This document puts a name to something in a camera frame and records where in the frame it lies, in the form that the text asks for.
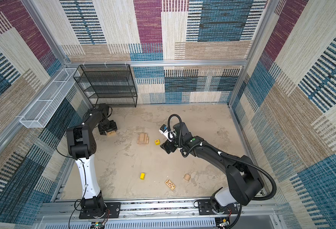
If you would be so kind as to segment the patterned wood block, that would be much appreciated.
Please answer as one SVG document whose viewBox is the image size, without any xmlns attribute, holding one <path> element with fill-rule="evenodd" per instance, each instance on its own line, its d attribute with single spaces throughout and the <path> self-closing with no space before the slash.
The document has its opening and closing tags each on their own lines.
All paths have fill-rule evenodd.
<svg viewBox="0 0 336 229">
<path fill-rule="evenodd" d="M 113 136 L 113 135 L 116 135 L 115 131 L 107 132 L 107 136 Z"/>
<path fill-rule="evenodd" d="M 176 188 L 176 185 L 170 179 L 167 179 L 165 184 L 170 188 L 171 191 L 174 191 Z"/>
</svg>

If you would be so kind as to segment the light wood block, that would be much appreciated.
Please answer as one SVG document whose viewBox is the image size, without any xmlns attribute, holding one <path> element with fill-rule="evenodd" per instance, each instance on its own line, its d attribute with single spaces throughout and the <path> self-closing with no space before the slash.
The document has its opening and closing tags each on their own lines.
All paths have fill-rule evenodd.
<svg viewBox="0 0 336 229">
<path fill-rule="evenodd" d="M 138 143 L 139 144 L 145 144 L 146 143 L 146 137 L 147 137 L 146 133 L 140 133 Z"/>
</svg>

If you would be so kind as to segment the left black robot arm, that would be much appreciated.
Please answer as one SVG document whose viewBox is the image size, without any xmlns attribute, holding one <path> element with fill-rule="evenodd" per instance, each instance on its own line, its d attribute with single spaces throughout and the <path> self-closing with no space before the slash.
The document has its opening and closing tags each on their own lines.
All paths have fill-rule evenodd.
<svg viewBox="0 0 336 229">
<path fill-rule="evenodd" d="M 82 184 L 80 219 L 100 219 L 108 212 L 96 178 L 94 160 L 97 145 L 93 130 L 98 127 L 101 135 L 116 131 L 116 122 L 109 120 L 112 111 L 109 105 L 99 104 L 84 114 L 79 125 L 66 130 L 68 153 L 77 164 Z"/>
</svg>

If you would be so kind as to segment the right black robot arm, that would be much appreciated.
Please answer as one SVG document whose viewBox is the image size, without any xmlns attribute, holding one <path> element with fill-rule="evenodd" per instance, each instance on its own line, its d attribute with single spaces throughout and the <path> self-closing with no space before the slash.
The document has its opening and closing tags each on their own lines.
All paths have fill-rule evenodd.
<svg viewBox="0 0 336 229">
<path fill-rule="evenodd" d="M 226 207 L 237 203 L 248 205 L 252 200 L 263 201 L 265 197 L 257 196 L 264 186 L 259 168 L 254 166 L 247 156 L 229 155 L 212 146 L 202 137 L 192 136 L 185 123 L 174 125 L 170 130 L 167 125 L 162 125 L 159 132 L 167 140 L 160 145 L 167 154 L 176 149 L 181 151 L 183 157 L 192 155 L 201 158 L 226 175 L 228 187 L 218 189 L 212 196 L 210 204 L 216 214 L 221 214 Z"/>
</svg>

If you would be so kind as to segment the small wood cylinder block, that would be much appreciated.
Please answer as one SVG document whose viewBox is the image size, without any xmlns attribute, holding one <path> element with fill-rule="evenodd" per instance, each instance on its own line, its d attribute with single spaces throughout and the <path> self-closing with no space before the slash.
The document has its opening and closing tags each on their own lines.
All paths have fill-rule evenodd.
<svg viewBox="0 0 336 229">
<path fill-rule="evenodd" d="M 189 182 L 190 179 L 191 179 L 191 176 L 190 176 L 189 174 L 185 174 L 184 177 L 183 177 L 183 179 L 184 179 L 185 181 Z"/>
</svg>

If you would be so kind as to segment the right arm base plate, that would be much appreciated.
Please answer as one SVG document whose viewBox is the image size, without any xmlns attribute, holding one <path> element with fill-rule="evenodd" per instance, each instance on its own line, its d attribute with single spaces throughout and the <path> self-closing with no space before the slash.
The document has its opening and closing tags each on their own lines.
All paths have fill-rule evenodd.
<svg viewBox="0 0 336 229">
<path fill-rule="evenodd" d="M 226 207 L 219 205 L 219 209 L 215 210 L 210 199 L 198 199 L 194 201 L 193 206 L 199 210 L 200 215 L 229 215 L 238 214 L 239 212 L 239 205 L 233 203 Z"/>
</svg>

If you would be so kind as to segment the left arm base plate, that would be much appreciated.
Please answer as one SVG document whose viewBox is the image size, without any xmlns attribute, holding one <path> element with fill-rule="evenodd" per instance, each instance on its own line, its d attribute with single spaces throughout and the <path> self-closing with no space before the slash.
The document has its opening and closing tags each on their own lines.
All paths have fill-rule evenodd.
<svg viewBox="0 0 336 229">
<path fill-rule="evenodd" d="M 121 202 L 105 203 L 105 210 L 98 212 L 96 210 L 81 210 L 79 219 L 117 219 L 120 214 Z"/>
</svg>

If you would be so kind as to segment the aluminium front rail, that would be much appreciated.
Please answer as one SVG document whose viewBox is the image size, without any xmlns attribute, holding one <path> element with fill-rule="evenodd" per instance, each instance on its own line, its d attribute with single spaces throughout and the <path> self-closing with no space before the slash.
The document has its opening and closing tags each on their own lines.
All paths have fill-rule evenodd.
<svg viewBox="0 0 336 229">
<path fill-rule="evenodd" d="M 252 201 L 238 214 L 200 215 L 193 206 L 203 198 L 110 199 L 121 202 L 117 219 L 79 219 L 72 200 L 43 204 L 34 229 L 285 229 L 273 200 Z"/>
</svg>

